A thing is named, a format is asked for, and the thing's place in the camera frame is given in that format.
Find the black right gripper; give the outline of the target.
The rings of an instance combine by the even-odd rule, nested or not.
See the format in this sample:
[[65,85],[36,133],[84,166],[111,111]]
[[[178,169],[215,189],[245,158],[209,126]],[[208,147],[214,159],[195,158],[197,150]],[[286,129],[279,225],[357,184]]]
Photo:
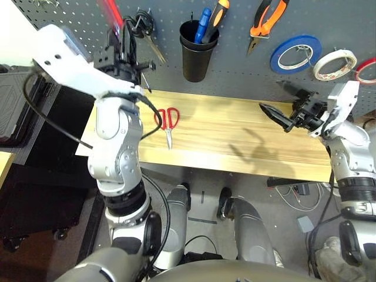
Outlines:
[[290,132],[293,126],[313,132],[324,123],[320,118],[327,110],[327,102],[322,100],[318,92],[309,92],[287,80],[279,80],[277,84],[289,95],[297,97],[297,100],[293,102],[290,118],[274,106],[259,103],[260,109],[268,118],[280,125],[285,132]]

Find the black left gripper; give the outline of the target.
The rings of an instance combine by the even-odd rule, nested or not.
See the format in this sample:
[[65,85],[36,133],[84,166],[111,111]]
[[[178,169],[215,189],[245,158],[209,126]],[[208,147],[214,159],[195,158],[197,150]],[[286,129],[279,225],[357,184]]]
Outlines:
[[[124,59],[136,59],[136,40],[127,20],[123,21],[122,47]],[[141,85],[142,72],[156,69],[156,64],[152,60],[139,63],[124,59],[121,58],[119,38],[110,28],[107,31],[107,47],[93,54],[94,68],[135,85]]]

